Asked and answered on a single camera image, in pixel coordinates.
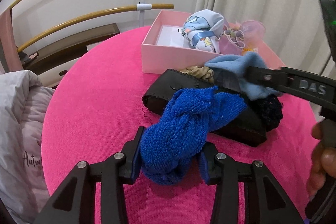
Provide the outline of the person's right hand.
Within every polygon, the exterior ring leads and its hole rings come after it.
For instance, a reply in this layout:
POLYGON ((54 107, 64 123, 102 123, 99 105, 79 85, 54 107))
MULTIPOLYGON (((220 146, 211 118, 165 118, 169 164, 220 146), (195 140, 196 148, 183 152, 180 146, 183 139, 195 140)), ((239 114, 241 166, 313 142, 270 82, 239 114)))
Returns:
POLYGON ((311 135, 314 139, 320 140, 311 154, 312 165, 306 183, 307 193, 310 197, 313 197, 323 187, 327 174, 335 178, 336 164, 335 148, 324 147, 322 145, 323 132, 321 122, 313 127, 311 135))

